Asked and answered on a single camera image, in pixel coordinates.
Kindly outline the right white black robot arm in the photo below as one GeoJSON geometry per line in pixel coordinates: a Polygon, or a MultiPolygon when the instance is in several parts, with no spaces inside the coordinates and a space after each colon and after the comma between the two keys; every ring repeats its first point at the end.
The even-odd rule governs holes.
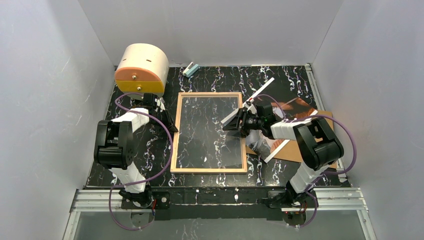
{"type": "Polygon", "coordinates": [[[283,120],[274,113],[271,104],[248,104],[226,116],[223,131],[246,138],[260,131],[271,140],[296,141],[302,163],[283,190],[269,191],[263,203],[271,208],[284,208],[309,201],[317,203],[313,185],[329,166],[344,155],[344,148],[324,115],[312,115],[301,120],[283,120]]]}

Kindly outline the printed photo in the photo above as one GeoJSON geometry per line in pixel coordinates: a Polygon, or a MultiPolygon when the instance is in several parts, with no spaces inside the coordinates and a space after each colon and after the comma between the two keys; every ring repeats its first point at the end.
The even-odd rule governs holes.
{"type": "MultiPolygon", "coordinates": [[[[291,122],[316,115],[313,113],[317,110],[315,107],[312,107],[291,91],[282,91],[280,87],[280,82],[272,77],[249,97],[254,98],[253,104],[256,107],[256,114],[262,120],[261,127],[270,126],[275,120],[291,122]]],[[[222,126],[238,109],[235,109],[221,121],[222,126]]],[[[261,129],[251,130],[247,137],[241,138],[245,139],[246,146],[253,150],[266,163],[272,159],[269,155],[274,151],[271,150],[273,143],[276,140],[287,140],[269,138],[266,134],[263,134],[261,129]]]]}

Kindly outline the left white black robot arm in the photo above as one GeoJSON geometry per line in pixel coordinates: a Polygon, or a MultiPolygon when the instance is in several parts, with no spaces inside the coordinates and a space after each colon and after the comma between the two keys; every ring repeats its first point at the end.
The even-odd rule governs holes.
{"type": "Polygon", "coordinates": [[[149,179],[145,178],[134,163],[134,132],[148,123],[161,126],[171,142],[171,134],[178,132],[164,100],[153,93],[144,93],[141,103],[125,114],[97,124],[93,158],[96,163],[112,172],[121,182],[119,195],[135,202],[141,208],[153,207],[156,199],[149,179]]]}

